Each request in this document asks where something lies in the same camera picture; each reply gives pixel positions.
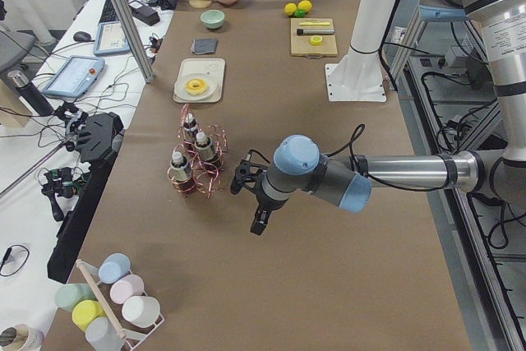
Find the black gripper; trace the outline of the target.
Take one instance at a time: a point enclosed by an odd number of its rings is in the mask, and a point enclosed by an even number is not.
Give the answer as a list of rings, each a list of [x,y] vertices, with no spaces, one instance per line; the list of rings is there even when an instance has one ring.
[[[250,232],[262,235],[263,224],[269,222],[272,211],[280,209],[288,200],[286,176],[274,164],[268,167],[257,182],[255,196],[258,206]]]

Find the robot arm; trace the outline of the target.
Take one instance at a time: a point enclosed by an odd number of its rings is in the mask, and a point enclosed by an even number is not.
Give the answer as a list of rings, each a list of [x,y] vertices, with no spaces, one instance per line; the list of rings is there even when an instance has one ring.
[[[370,156],[322,153],[309,137],[286,137],[263,165],[237,169],[232,193],[252,192],[258,206],[251,231],[262,234],[273,211],[297,190],[359,212],[373,187],[431,192],[457,188],[525,205],[525,0],[420,0],[423,21],[476,21],[507,136],[503,150],[457,154]]]

